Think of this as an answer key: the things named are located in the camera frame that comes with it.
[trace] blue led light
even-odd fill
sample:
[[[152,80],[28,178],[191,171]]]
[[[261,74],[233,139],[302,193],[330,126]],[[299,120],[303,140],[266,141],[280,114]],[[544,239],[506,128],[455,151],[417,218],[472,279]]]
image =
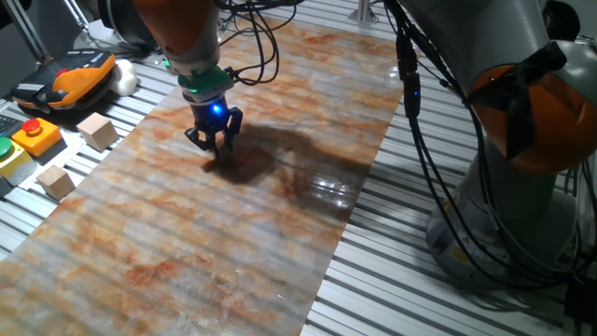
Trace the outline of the blue led light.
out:
[[[212,111],[214,111],[216,114],[220,114],[222,112],[222,107],[220,105],[213,105]]]

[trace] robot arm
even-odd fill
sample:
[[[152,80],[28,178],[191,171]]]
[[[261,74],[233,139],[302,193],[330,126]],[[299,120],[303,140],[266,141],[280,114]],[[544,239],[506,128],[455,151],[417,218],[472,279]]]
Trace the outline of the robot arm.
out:
[[[597,55],[550,43],[535,0],[400,0],[510,164],[577,166],[597,148]]]
[[[225,92],[234,86],[235,79],[247,81],[239,78],[238,73],[235,77],[217,66],[220,8],[237,15],[295,6],[301,1],[256,0],[235,5],[227,0],[134,0],[139,15],[168,59],[166,67],[178,75],[183,97],[195,117],[195,125],[185,135],[199,148],[211,150],[217,156],[215,135],[222,132],[225,144],[232,149],[232,138],[240,131],[243,119],[241,110],[228,108]]]

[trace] green button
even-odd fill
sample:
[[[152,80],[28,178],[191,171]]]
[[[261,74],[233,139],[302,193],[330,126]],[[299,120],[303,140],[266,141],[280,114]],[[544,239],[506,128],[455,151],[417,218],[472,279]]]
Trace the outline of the green button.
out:
[[[0,158],[5,156],[12,149],[12,142],[8,138],[0,138]]]

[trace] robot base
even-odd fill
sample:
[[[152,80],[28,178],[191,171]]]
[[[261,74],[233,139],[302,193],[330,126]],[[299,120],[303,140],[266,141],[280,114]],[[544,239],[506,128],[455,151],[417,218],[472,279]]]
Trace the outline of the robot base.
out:
[[[508,228],[518,245],[544,264],[558,269],[570,265],[574,254],[576,200],[560,192],[552,192],[554,176],[530,176],[511,168],[497,149],[487,141],[486,149],[492,179],[493,199],[498,216]],[[521,252],[504,231],[498,231],[483,203],[479,178],[479,158],[475,158],[464,181],[452,194],[467,227],[475,238],[493,255],[510,267],[520,268],[519,263],[507,253],[505,244],[517,260],[532,271],[548,275],[545,269]],[[458,216],[446,201],[444,209],[466,250],[496,279],[509,284],[532,286],[536,283],[519,277],[493,261],[470,240]],[[436,209],[429,219],[426,233],[431,254],[439,266],[463,285],[479,288],[499,288],[477,270],[456,243],[445,219]]]

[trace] black and orange case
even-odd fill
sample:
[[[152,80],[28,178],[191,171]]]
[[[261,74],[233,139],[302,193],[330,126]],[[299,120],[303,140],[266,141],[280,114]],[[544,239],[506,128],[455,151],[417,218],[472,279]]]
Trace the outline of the black and orange case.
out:
[[[72,50],[40,67],[10,93],[19,105],[46,113],[86,109],[110,89],[115,64],[116,57],[103,50]]]

